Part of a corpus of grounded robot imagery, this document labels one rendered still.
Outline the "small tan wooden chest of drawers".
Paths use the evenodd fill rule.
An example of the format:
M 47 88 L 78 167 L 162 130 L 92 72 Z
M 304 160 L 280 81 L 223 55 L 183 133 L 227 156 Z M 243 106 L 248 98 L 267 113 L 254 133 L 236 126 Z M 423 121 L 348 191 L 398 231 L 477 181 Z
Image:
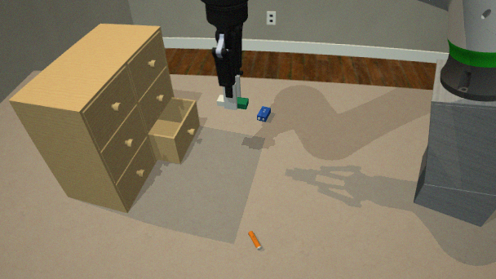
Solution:
M 156 33 L 161 36 L 166 60 L 157 76 L 166 68 L 172 91 L 166 107 L 171 98 L 175 97 L 161 26 L 131 24 L 99 24 L 9 99 L 68 197 L 128 213 L 156 164 L 148 133 L 165 107 L 147 131 L 139 100 L 157 76 L 137 98 L 128 67 L 128 62 Z M 123 67 L 128 72 L 136 102 L 99 149 L 82 112 Z M 147 137 L 155 162 L 127 209 L 116 183 L 131 159 L 114 182 L 100 152 L 135 105 L 138 106 L 146 135 L 131 159 Z

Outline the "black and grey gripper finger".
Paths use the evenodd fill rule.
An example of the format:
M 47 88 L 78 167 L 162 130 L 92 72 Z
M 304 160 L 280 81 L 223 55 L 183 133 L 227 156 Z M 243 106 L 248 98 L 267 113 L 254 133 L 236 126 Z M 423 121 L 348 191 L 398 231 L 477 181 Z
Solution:
M 232 32 L 232 50 L 224 48 L 224 35 L 219 34 L 217 47 L 211 52 L 215 58 L 215 67 L 219 85 L 223 87 L 224 108 L 237 110 L 237 83 L 235 81 L 234 55 L 237 51 L 237 33 Z
M 240 27 L 241 26 L 241 27 Z M 242 67 L 241 64 L 241 53 L 242 53 L 242 27 L 243 24 L 239 24 L 236 26 L 236 33 L 237 33 L 237 51 L 234 55 L 234 62 L 235 62 L 235 81 L 237 83 L 237 97 L 241 97 L 241 81 L 240 81 L 240 75 L 243 75 L 243 71 L 240 71 L 240 68 Z

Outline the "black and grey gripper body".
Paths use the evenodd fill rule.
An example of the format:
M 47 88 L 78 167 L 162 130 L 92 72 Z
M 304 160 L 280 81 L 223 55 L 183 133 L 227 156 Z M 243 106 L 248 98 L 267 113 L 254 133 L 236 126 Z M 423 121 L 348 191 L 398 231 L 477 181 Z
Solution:
M 232 33 L 236 26 L 244 23 L 248 18 L 248 2 L 233 7 L 216 7 L 206 4 L 206 19 L 216 29 L 216 40 L 219 34 L 224 35 L 224 48 L 232 50 Z

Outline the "green and white eraser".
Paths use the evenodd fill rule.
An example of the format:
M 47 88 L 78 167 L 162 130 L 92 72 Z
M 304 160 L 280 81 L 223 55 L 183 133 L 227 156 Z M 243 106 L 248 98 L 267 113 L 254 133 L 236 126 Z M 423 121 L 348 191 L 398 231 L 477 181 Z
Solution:
M 237 108 L 238 109 L 247 109 L 249 103 L 248 98 L 241 98 L 237 97 Z M 217 106 L 223 106 L 224 107 L 224 96 L 219 95 L 219 98 L 217 99 Z

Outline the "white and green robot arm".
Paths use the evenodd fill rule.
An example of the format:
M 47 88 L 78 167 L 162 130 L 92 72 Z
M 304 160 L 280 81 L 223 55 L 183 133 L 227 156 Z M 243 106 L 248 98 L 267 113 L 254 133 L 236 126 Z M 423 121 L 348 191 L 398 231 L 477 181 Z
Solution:
M 496 101 L 496 0 L 418 1 L 449 13 L 441 85 L 467 100 Z

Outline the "brown wooden drawer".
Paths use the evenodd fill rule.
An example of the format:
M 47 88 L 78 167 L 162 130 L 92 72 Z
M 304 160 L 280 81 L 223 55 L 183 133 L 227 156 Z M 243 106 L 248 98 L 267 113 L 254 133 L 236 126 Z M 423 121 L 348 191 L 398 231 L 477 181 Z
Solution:
M 165 64 L 162 39 L 159 33 L 156 33 L 128 62 L 137 98 L 142 95 Z
M 99 149 L 136 102 L 125 67 L 82 112 Z
M 129 209 L 137 192 L 140 190 L 154 162 L 148 138 L 146 137 L 116 183 L 127 209 Z
M 155 158 L 180 164 L 199 126 L 194 100 L 172 97 L 148 133 Z
M 117 181 L 145 135 L 140 111 L 135 105 L 100 152 L 114 182 Z
M 139 106 L 147 131 L 155 122 L 171 96 L 170 80 L 168 72 L 164 68 L 139 100 Z

